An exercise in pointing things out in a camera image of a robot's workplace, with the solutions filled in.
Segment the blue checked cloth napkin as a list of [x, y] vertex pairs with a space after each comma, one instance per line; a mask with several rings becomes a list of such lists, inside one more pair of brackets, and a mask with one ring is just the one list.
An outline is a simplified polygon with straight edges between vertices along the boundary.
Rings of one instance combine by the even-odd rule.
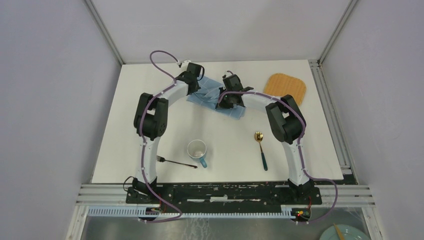
[[192, 102], [198, 106], [207, 108], [235, 120], [239, 120], [245, 115], [245, 108], [237, 105], [229, 109], [216, 108], [220, 96], [219, 88], [224, 86], [222, 83], [206, 76], [200, 79], [198, 83], [200, 89], [188, 96], [188, 102]]

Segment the woven bamboo placemat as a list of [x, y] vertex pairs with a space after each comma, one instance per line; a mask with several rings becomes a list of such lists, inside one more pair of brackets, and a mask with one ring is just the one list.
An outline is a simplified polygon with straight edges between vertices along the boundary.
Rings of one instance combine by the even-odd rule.
[[284, 73], [271, 75], [263, 90], [265, 94], [270, 96], [284, 97], [291, 95], [298, 106], [302, 104], [306, 91], [307, 86], [301, 79]]

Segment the white blue mug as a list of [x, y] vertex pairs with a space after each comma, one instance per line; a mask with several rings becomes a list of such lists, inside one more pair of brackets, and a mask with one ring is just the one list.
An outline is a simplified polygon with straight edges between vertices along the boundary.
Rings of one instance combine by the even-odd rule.
[[200, 139], [192, 140], [187, 145], [187, 154], [192, 160], [194, 160], [197, 163], [200, 163], [203, 168], [208, 167], [205, 160], [205, 157], [207, 154], [207, 146], [202, 140]]

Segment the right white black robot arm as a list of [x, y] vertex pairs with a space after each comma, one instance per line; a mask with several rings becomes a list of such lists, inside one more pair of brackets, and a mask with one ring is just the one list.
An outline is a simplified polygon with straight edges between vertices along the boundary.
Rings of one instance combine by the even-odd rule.
[[289, 199], [302, 204], [309, 198], [313, 182], [306, 172], [302, 153], [306, 121], [294, 98], [291, 95], [278, 98], [254, 91], [252, 87], [243, 87], [236, 74], [224, 75], [222, 80], [224, 87], [219, 89], [216, 107], [241, 106], [266, 113], [273, 136], [284, 148], [289, 171]]

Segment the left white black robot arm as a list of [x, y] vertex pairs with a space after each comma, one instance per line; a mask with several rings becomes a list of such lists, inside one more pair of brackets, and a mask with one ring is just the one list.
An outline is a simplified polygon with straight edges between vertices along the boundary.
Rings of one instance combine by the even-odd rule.
[[139, 97], [133, 125], [140, 137], [141, 163], [131, 189], [138, 197], [149, 204], [156, 200], [157, 151], [167, 124], [169, 107], [181, 98], [200, 89], [199, 80], [204, 77], [203, 66], [186, 60], [181, 64], [182, 72], [173, 82], [156, 94], [142, 93]]

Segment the black metal fork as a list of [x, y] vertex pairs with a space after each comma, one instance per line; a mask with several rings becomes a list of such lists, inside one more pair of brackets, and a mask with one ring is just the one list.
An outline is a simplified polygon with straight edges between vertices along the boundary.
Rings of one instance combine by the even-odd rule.
[[193, 169], [197, 169], [198, 168], [196, 165], [182, 163], [182, 162], [177, 162], [177, 161], [172, 161], [172, 160], [167, 160], [164, 157], [158, 156], [158, 155], [156, 156], [156, 161], [157, 162], [161, 162], [161, 163], [168, 162], [168, 163], [172, 163], [172, 164], [182, 165], [182, 166], [193, 168]]

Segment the wooden chopstick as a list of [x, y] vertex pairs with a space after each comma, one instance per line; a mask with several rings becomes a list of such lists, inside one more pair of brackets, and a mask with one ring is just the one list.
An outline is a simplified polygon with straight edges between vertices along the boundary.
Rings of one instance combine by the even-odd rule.
[[338, 238], [340, 240], [345, 240], [345, 237], [344, 237], [343, 233], [341, 232], [341, 230], [339, 229], [339, 227], [335, 223], [333, 224], [333, 226], [334, 226], [334, 229], [336, 231]]

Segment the green plate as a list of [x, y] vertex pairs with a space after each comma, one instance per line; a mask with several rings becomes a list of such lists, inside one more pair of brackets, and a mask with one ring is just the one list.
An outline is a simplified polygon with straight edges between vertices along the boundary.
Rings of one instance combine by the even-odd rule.
[[[345, 224], [337, 224], [339, 232], [345, 240], [370, 240], [371, 238], [361, 230]], [[319, 240], [340, 240], [338, 231], [334, 226], [326, 229], [320, 236]]]

